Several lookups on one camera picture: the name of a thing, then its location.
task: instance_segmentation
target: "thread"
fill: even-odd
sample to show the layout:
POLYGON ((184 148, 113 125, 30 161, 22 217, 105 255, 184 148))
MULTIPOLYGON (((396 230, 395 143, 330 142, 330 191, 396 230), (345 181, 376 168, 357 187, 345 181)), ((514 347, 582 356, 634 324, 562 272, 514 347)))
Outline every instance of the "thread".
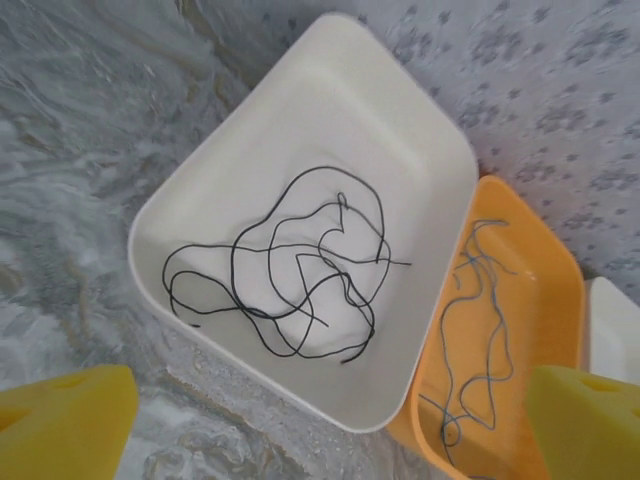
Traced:
MULTIPOLYGON (((370 343, 371 339, 375 334, 376 313, 375 313, 375 310, 373 309, 372 302, 375 300, 378 293, 382 289, 383 284, 387 279, 387 275, 389 273, 391 266, 407 267, 409 265, 410 263, 399 262, 392 259, 391 246, 389 245, 386 239, 386 225, 385 225, 385 216, 384 216, 382 200, 379 194, 377 193, 377 191, 371 185, 365 182, 363 179, 346 170, 343 170, 339 167, 323 165, 323 166, 316 166, 316 167, 304 170, 303 172, 298 174, 296 177, 294 177, 294 179, 291 180, 291 182, 289 182, 289 184, 286 186, 284 191, 276 199, 275 203, 268 210, 268 212, 257 222, 249 224, 247 227, 242 229, 240 234, 233 240, 233 242, 229 244, 189 243, 171 252, 171 254, 166 258, 164 265, 162 267, 162 284, 164 286, 164 289, 167 295, 169 296, 169 304, 170 304, 171 310, 173 314, 176 315, 177 317, 179 317, 179 314, 176 309, 176 306, 180 306, 194 314, 201 315, 201 316, 212 316, 222 312, 238 311, 242 313, 242 315, 244 315, 244 317, 247 318, 252 323, 254 329, 256 330, 256 333, 258 335, 260 342, 273 355, 281 358, 300 356, 302 358, 307 358, 307 359, 319 359, 319 358, 325 358, 325 357, 339 355, 345 352, 353 351, 351 356, 341 360, 341 363, 344 364, 344 363, 351 362, 356 358, 358 358, 360 355, 362 355, 362 353, 367 348, 368 344, 370 343), (365 187, 366 191, 369 193, 369 195, 373 199, 373 204, 376 206, 376 210, 377 210, 376 218, 373 220, 368 218, 363 213, 361 208, 351 205, 348 202, 347 195, 344 192, 339 191, 335 195, 335 198, 332 198, 330 200, 325 201, 324 203, 321 203, 319 206, 317 206, 315 209, 313 209, 307 214, 290 216, 278 221, 273 227, 269 244, 266 247, 255 248, 255 247, 248 247, 242 244, 243 239, 250 232, 261 227, 262 225, 265 225, 269 220, 272 219, 272 217, 278 210, 278 207, 282 204, 285 198, 287 198, 287 196, 291 192, 291 189, 296 183, 298 183, 301 179, 305 177, 312 176, 319 172, 325 172, 325 173, 343 176, 347 180, 353 181, 356 184, 359 184, 360 186, 365 187), (331 210, 334 210, 337 213, 337 218, 338 218, 337 225, 333 228, 329 228, 322 235, 320 235, 319 238, 317 239, 317 242, 313 243, 311 241, 308 241, 308 242, 301 241, 301 242, 290 242, 290 243, 280 243, 280 244, 276 242, 278 231, 285 224, 309 220, 318 215, 330 212, 331 210), (349 212, 350 214, 355 214, 358 218, 364 220, 370 232, 373 235, 375 235, 375 237, 377 238, 378 240, 377 247, 374 255, 356 259, 356 258, 351 258, 347 255, 341 254, 339 252, 335 252, 324 245, 325 239, 328 235, 332 233, 342 233, 342 234, 345 233, 344 222, 345 222, 345 214, 347 212, 349 212), (229 283, 226 284, 225 282, 221 281, 216 277, 206 275, 195 269, 180 270, 174 273, 170 277, 170 279, 167 279, 167 270, 172 258, 174 258, 176 255, 178 255, 181 252, 184 252, 187 249, 228 250, 229 265, 230 265, 229 283), (276 282, 273 277, 273 266, 274 266, 273 265, 274 260, 272 258, 273 252, 278 250, 288 250, 288 249, 298 250, 298 253, 295 253, 295 260, 296 260, 299 278, 301 281, 302 291, 304 292, 304 294, 302 295, 301 298, 297 298, 297 299, 291 299, 291 298, 288 298, 286 295, 284 295, 283 292, 276 285, 276 282), (306 251, 301 253, 299 252, 300 249, 305 249, 306 251), (286 305, 286 309, 283 312, 278 314, 269 313, 265 309, 260 308, 260 306, 247 305, 242 300, 242 298, 238 293, 238 285, 236 283, 236 254, 239 251, 266 255, 266 264, 267 264, 267 272, 269 276, 269 283, 273 292, 275 292, 277 297, 286 305), (309 285, 307 282, 307 277, 305 275, 305 269, 302 263, 303 260, 309 259, 309 258, 315 258, 315 259, 321 260, 323 264, 326 267, 328 267, 330 271, 332 271, 333 273, 330 273, 329 275, 323 277, 322 279, 317 281, 314 285, 309 285), (353 278, 349 274, 348 270, 345 268, 344 264, 351 264, 351 265, 383 264, 384 271, 380 281, 378 282, 376 287, 373 289, 373 292, 369 295, 365 295, 363 292, 361 292, 357 288, 357 286, 353 281, 353 278), (221 288, 225 292, 229 300, 231 301, 231 304, 227 306, 216 307, 211 310, 198 310, 197 308, 189 305, 187 302, 181 301, 175 295, 175 284, 176 284, 176 281, 178 281, 181 278, 185 278, 185 276, 196 276, 198 278, 211 282, 213 285, 215 285, 216 288, 221 288), (316 315, 316 307, 313 302, 314 292, 316 292, 320 287, 322 287, 323 285, 325 285, 327 282, 330 282, 330 281, 339 281, 341 283, 344 301, 346 302, 347 305, 349 305, 350 307, 360 312, 364 322, 368 327, 368 333, 366 335, 366 338, 360 343, 348 345, 346 347, 329 351, 329 352, 319 353, 315 355, 307 355, 302 353, 301 350, 308 339, 309 333, 311 331, 311 327, 314 324, 314 322, 318 322, 325 328, 330 328, 330 324, 328 321, 326 321, 325 319, 319 318, 316 315), (308 318, 306 331, 301 341, 298 343, 298 345, 291 344, 289 339, 287 339, 287 337, 282 332, 278 323, 279 321, 285 318, 289 318, 295 314, 302 314, 304 317, 308 318), (288 347, 288 351, 286 352, 277 351, 268 344, 263 333, 260 330, 260 326, 259 326, 260 321, 267 321, 272 323, 275 326, 276 332, 278 333, 279 337, 284 341, 285 345, 288 347)), ((200 328, 201 324, 192 323, 191 326, 194 328, 200 328)))
MULTIPOLYGON (((436 407, 442 413, 442 423, 440 426, 440 439, 442 441, 447 459, 449 463, 451 463, 451 465, 453 465, 454 467, 455 467, 455 461, 453 459, 451 449, 457 446, 463 438, 463 427, 460 422, 462 420, 469 419, 470 421, 474 421, 482 425, 487 430, 490 430, 490 431, 495 430, 496 424, 497 424, 497 411, 496 411, 495 400, 494 400, 493 384, 506 382, 510 380, 514 374, 513 360, 511 357, 511 352, 509 350, 509 330, 508 330, 508 325, 507 325, 504 313, 498 301, 497 286, 498 286, 499 276, 496 273, 494 266, 499 267, 504 273, 509 275, 517 275, 517 273, 508 269, 495 257, 487 254, 482 249, 480 242, 478 240, 478 232, 483 228, 491 227, 491 226, 507 227, 508 225, 509 224, 507 222, 502 220, 476 220, 473 222, 471 233, 465 240, 462 246, 462 250, 460 252, 460 256, 463 258, 463 262, 454 268, 453 278, 456 282, 457 290, 460 290, 461 283, 457 275, 457 272, 463 268, 472 268, 478 282, 477 292, 474 293, 473 295, 459 296, 459 297, 453 298, 449 303, 447 303, 447 305, 445 305, 442 311, 442 315, 440 316, 440 319, 439 319, 439 335, 442 343, 445 368, 447 369, 447 375, 449 379, 449 390, 447 393, 446 401, 444 405, 440 405, 439 403, 435 402, 434 400, 427 397, 426 395, 420 394, 420 397, 423 400, 427 401, 428 403, 436 407), (485 371, 483 373, 473 375, 462 384, 462 386, 458 390, 457 398, 458 398, 458 403, 460 405, 460 408, 464 413, 460 415, 453 415, 451 413, 451 402, 454 397, 453 390, 454 390, 455 381, 454 381, 454 372, 449 361, 449 351, 447 349, 447 339, 445 334, 445 322, 448 317, 448 313, 452 309, 452 307, 462 302, 476 301, 483 296, 483 294, 485 293, 485 280, 484 280, 485 277, 488 280, 490 285, 489 295, 491 299, 491 304, 493 306, 493 310, 498 316, 498 323, 496 327, 493 329, 493 331, 491 332, 491 335, 489 336, 489 341, 487 345, 487 356, 485 360, 485 371), (503 376, 496 376, 496 375, 493 375, 493 373, 491 372, 491 358, 492 358, 492 352, 494 350, 494 343, 496 341, 496 338, 499 332, 501 331, 504 331, 504 335, 503 335, 504 351, 505 351, 505 356, 507 358, 508 373, 503 376), (478 415, 475 415, 471 411, 468 404, 465 402, 465 392, 468 391, 468 388, 471 385, 477 382, 485 382, 487 386, 487 396, 489 399, 490 417, 491 417, 488 421, 481 418, 478 415), (449 427, 449 425, 452 425, 453 428, 455 429, 455 437, 453 441, 449 441, 446 438, 446 430, 447 430, 447 427, 449 427)), ((485 479, 485 480, 493 479, 493 477, 483 476, 483 475, 470 476, 469 478, 485 479)))

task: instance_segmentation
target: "gray floral fabric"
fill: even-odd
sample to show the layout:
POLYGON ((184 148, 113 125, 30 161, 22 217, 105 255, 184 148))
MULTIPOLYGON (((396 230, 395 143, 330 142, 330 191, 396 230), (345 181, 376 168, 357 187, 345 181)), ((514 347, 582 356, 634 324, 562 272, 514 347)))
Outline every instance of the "gray floral fabric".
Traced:
POLYGON ((640 300, 640 0, 0 5, 0 388, 126 363, 118 478, 428 478, 159 325, 133 216, 320 14, 366 24, 590 273, 640 300))

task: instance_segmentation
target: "white tray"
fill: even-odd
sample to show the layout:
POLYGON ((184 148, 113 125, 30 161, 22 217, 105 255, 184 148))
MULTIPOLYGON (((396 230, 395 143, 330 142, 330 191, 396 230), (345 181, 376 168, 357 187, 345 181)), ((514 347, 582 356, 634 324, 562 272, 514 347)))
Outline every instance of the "white tray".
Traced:
MULTIPOLYGON (((151 312, 203 348, 345 430, 378 430, 403 403, 476 181, 464 136, 407 72, 356 21, 326 15, 138 213, 131 271, 151 312), (345 365, 281 359, 237 313, 174 316, 161 283, 166 257, 189 242, 231 241, 295 175, 319 164, 349 170, 378 191, 394 257, 412 262, 382 295, 364 354, 345 365)), ((308 186, 308 196, 330 188, 339 186, 308 186)), ((206 269, 210 259, 190 252, 181 261, 206 269)), ((211 294, 195 285, 191 293, 203 301, 211 294)))
POLYGON ((604 277, 586 282, 589 371, 640 385, 640 307, 604 277))

